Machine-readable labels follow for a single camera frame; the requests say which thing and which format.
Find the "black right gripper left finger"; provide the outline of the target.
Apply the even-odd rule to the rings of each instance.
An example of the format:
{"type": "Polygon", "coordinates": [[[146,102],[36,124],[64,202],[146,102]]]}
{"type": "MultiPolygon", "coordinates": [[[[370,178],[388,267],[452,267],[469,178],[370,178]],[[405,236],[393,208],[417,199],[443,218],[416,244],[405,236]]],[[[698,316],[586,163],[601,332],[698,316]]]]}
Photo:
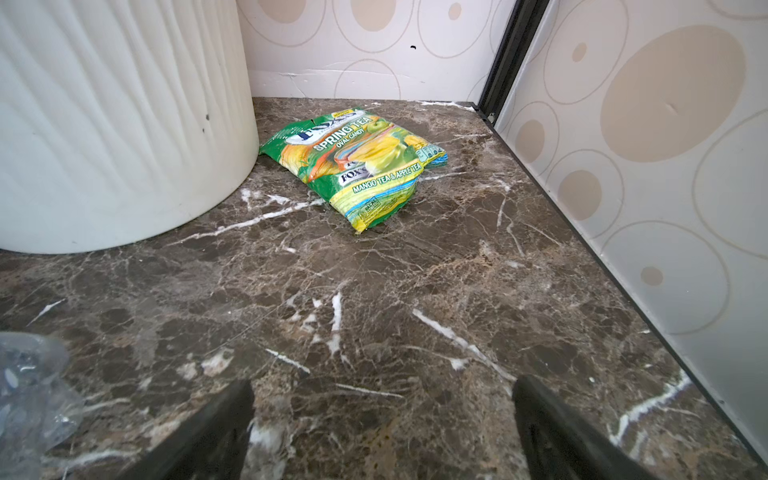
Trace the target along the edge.
{"type": "Polygon", "coordinates": [[[248,450],[253,402],[249,381],[230,383],[120,477],[238,479],[248,450]]]}

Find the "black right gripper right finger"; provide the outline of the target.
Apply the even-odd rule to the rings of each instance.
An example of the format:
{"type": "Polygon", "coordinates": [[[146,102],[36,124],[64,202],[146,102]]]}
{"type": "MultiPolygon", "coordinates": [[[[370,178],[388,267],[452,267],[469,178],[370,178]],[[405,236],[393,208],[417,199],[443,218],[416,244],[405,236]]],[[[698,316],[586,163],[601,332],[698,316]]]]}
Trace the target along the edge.
{"type": "Polygon", "coordinates": [[[654,477],[535,377],[519,377],[512,399],[532,479],[654,477]]]}

